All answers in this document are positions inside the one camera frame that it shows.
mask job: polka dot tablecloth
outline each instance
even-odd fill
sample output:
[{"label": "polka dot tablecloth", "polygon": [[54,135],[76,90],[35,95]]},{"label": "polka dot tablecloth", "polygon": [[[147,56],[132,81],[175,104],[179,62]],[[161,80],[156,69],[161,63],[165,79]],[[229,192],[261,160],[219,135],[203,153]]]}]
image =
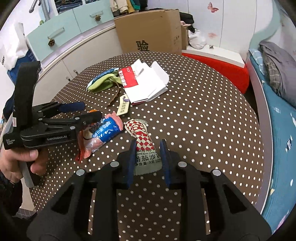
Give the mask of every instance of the polka dot tablecloth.
[{"label": "polka dot tablecloth", "polygon": [[[156,148],[166,139],[168,148],[182,160],[202,171],[218,168],[255,204],[263,177],[263,144],[256,115],[243,95],[224,76],[193,59],[168,53],[129,53],[113,57],[82,71],[53,99],[59,102],[83,101],[85,111],[97,109],[103,114],[117,111],[119,95],[108,106],[117,88],[92,94],[86,85],[101,72],[112,67],[127,67],[137,59],[150,65],[157,61],[169,74],[169,90],[156,99],[131,106],[121,116],[147,121],[147,129]],[[57,118],[76,113],[60,114]],[[42,185],[31,189],[37,211],[79,169],[100,170],[128,150],[133,138],[126,131],[95,152],[82,163],[75,161],[78,145],[50,147],[47,175]],[[181,211],[181,191],[168,190],[162,171],[135,176],[132,187],[118,190],[118,227],[121,240],[177,240]],[[91,212],[95,205],[92,201]],[[207,232],[210,221],[205,201]],[[89,218],[92,232],[92,216]]]}]

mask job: human hand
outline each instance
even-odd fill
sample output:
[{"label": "human hand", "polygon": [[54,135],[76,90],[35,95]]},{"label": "human hand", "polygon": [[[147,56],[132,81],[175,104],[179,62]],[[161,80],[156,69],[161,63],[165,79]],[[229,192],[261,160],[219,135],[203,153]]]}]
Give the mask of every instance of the human hand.
[{"label": "human hand", "polygon": [[47,160],[47,149],[41,151],[27,150],[25,148],[2,149],[0,153],[0,170],[8,180],[17,183],[23,177],[18,161],[35,161],[31,165],[31,172],[41,176],[46,172]]}]

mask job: shelf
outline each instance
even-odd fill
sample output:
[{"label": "shelf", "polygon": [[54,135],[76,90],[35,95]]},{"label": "shelf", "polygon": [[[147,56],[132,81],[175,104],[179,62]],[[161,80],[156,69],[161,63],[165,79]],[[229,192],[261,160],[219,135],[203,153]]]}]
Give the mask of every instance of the shelf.
[{"label": "shelf", "polygon": [[245,63],[239,53],[216,46],[214,46],[213,49],[210,49],[208,44],[206,44],[202,49],[195,49],[191,46],[188,46],[187,50],[182,50],[182,52],[221,60],[241,68],[244,68],[245,66]]}]

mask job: red cushion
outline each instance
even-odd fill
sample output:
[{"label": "red cushion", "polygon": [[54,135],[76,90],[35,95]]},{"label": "red cushion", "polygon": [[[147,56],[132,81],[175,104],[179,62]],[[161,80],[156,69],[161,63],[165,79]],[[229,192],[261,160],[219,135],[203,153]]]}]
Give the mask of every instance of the red cushion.
[{"label": "red cushion", "polygon": [[244,68],[241,68],[234,64],[223,62],[221,60],[195,54],[182,53],[182,55],[198,60],[212,67],[213,69],[224,75],[227,79],[229,79],[235,85],[235,87],[239,89],[241,93],[246,93],[250,81],[247,65],[245,65]]}]

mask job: light blue drawer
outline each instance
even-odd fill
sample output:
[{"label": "light blue drawer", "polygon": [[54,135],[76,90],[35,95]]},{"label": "light blue drawer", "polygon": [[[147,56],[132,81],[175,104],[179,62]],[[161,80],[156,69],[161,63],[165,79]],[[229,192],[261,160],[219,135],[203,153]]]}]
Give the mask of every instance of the light blue drawer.
[{"label": "light blue drawer", "polygon": [[[73,11],[82,33],[113,19],[109,0],[100,0],[88,3],[74,8]],[[96,15],[101,16],[100,21],[95,20]]]},{"label": "light blue drawer", "polygon": [[[40,25],[28,34],[27,38],[34,55],[42,61],[62,44],[80,33],[73,10],[68,10]],[[55,40],[52,47],[48,46],[48,36]]]}]

